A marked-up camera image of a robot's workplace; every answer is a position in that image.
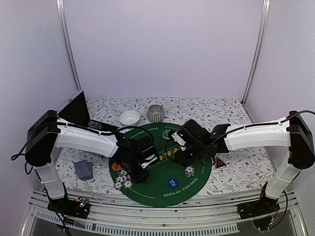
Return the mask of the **blue poker chip stack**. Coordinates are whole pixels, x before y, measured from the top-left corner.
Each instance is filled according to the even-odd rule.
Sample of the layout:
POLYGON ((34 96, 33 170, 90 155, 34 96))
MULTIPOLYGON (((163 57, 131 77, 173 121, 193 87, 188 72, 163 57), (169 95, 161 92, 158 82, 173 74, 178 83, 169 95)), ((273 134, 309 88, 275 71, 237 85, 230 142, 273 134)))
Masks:
POLYGON ((192 166, 185 167, 186 177, 193 177, 195 175, 195 169, 192 166))

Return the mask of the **blue poker chips pile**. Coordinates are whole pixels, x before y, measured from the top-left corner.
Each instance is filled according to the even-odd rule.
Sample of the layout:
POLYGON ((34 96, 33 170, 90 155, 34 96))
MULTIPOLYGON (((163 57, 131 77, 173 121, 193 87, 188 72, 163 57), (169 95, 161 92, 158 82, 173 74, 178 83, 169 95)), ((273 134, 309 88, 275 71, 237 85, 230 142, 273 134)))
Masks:
POLYGON ((118 176, 115 178, 114 187, 117 190, 122 188, 131 189, 133 187, 133 182, 129 173, 125 170, 118 172, 118 176))

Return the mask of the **orange big blind button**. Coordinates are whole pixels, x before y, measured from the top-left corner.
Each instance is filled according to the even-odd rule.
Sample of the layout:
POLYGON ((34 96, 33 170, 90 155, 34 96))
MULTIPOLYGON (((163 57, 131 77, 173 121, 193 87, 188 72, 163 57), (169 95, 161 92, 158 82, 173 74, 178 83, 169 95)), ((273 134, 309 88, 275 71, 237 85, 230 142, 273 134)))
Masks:
POLYGON ((117 164, 116 162, 114 162, 111 166, 112 170, 115 172, 119 172, 122 168, 120 166, 120 164, 117 164))

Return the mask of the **blue small blind button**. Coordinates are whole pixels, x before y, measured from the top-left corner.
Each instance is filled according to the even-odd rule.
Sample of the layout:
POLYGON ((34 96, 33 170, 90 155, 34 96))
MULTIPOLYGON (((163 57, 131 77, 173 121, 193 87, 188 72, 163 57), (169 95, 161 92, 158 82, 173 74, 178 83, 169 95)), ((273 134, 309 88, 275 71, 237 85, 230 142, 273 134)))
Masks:
POLYGON ((176 189, 179 187, 179 181, 175 178, 171 178, 167 181, 167 186, 170 188, 170 189, 176 189))

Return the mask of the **grey playing card deck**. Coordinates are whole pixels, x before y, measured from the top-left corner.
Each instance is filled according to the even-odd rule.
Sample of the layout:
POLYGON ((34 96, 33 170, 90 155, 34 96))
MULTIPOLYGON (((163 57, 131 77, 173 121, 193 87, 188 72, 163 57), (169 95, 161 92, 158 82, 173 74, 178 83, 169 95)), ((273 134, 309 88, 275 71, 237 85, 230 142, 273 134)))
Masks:
POLYGON ((75 174, 80 180, 86 181, 94 178, 93 164, 86 160, 74 162, 75 174))

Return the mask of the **clear acrylic dealer button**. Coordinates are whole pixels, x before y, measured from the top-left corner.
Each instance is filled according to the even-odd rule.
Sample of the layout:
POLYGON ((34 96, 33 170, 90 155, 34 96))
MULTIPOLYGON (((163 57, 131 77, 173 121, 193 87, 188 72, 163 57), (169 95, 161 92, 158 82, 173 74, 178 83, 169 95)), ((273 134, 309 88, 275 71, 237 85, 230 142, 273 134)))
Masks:
POLYGON ((162 137, 164 139, 169 139, 169 132, 170 132, 170 130, 164 130, 162 133, 162 137))

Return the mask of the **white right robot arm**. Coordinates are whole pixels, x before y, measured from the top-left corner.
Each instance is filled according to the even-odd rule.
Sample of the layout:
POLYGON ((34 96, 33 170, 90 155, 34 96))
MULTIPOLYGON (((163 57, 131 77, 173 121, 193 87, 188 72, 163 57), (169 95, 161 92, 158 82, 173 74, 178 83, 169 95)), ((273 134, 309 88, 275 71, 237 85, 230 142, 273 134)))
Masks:
POLYGON ((212 131, 190 119, 178 131, 169 132, 168 137, 180 147, 180 151, 175 154, 175 162, 185 167, 200 157, 214 157, 218 153, 239 149, 288 148, 275 176, 266 183, 262 198, 254 204, 258 214, 265 214, 273 207, 273 200, 279 198, 300 172, 315 163, 313 135, 301 117, 303 113, 290 111, 284 118, 261 123, 221 124, 212 131))

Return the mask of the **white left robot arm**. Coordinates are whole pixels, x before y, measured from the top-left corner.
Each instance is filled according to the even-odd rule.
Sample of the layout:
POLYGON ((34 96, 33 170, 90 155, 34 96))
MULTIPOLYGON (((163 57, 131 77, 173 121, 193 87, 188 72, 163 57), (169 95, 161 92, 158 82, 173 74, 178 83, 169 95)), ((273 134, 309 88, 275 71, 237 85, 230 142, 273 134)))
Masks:
POLYGON ((154 138, 147 131, 147 136, 135 140, 126 137, 123 130, 101 131, 84 127, 48 110, 29 128, 26 142, 10 159, 14 161, 24 156, 25 161, 35 168, 55 207, 62 213, 70 213, 73 202, 66 197, 52 152, 57 148, 71 148, 113 158, 128 172, 133 183, 145 182, 149 176, 147 167, 158 160, 154 138))

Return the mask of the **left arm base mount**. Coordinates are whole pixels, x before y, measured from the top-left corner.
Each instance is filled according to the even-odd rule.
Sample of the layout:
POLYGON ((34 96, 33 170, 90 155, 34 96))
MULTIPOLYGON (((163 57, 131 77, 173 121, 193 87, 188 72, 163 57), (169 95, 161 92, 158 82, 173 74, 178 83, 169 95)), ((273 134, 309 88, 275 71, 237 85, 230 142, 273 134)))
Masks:
POLYGON ((48 209, 61 215, 87 219, 91 205, 86 202, 70 200, 68 198, 49 199, 48 209))

